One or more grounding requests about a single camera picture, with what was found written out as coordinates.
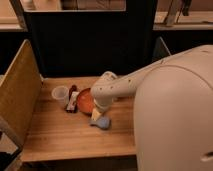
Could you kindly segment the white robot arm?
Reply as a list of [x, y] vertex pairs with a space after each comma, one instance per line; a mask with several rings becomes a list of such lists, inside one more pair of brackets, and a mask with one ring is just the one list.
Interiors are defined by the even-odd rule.
[[91, 94], [102, 112], [118, 97], [134, 97], [138, 171], [213, 171], [213, 45], [120, 78], [106, 72]]

